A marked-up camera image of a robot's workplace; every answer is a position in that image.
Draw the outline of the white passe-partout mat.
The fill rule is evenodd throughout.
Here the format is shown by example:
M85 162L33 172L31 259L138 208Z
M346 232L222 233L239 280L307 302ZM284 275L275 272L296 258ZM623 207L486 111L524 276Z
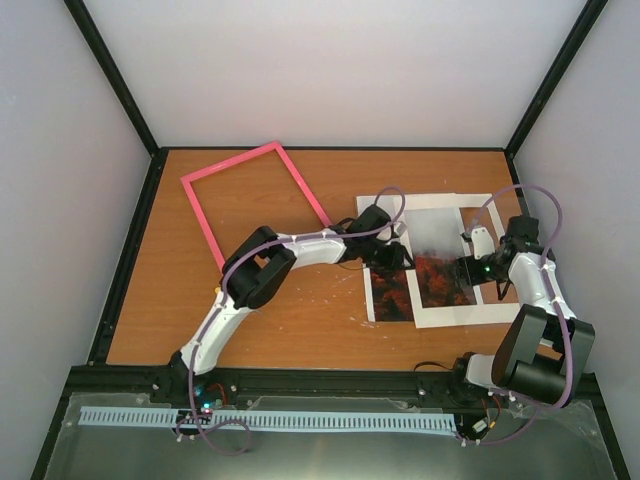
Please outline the white passe-partout mat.
M471 223L480 207L488 200L488 194L414 194L406 197L405 208L401 215L401 221L405 223L405 213L410 210L426 210L441 208L456 208L462 218L462 233ZM407 247L408 239L404 234L400 237L401 243ZM462 239L465 254L472 253L471 245ZM436 328L469 326L479 324L503 324L510 323L519 311L520 305L517 294L511 289L506 298L502 301L498 299L495 284L490 282L479 286L470 286L474 289L476 303L471 306L445 307L428 309L428 317L421 318L414 315L414 322L418 328Z

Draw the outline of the autumn forest photo print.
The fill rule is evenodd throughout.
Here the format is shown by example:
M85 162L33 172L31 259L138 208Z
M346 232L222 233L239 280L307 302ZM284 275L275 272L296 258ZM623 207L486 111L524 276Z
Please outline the autumn forest photo print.
M404 216L409 270L369 269L365 285L372 322L413 322L428 309L471 306L475 291L462 282L456 260L465 254L456 208L410 210Z

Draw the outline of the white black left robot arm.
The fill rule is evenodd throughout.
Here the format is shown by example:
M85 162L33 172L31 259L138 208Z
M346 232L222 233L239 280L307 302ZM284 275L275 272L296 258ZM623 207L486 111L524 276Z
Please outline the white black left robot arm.
M356 218L299 235L257 228L223 265L213 304L191 339L170 361L172 388L186 402L201 400L219 356L239 325L270 302L291 271L360 260L383 271L408 270L415 262L399 241L398 218L372 204Z

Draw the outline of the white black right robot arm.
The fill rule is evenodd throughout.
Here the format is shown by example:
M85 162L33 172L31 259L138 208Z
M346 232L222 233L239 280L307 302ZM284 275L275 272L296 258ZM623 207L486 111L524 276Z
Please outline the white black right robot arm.
M539 221L524 215L509 219L497 245L484 227L461 234L472 246L470 255L456 260L464 284L495 283L499 300L513 287L519 311L496 353L465 353L454 363L453 378L563 408L579 384L595 330L567 305L556 264L538 235Z

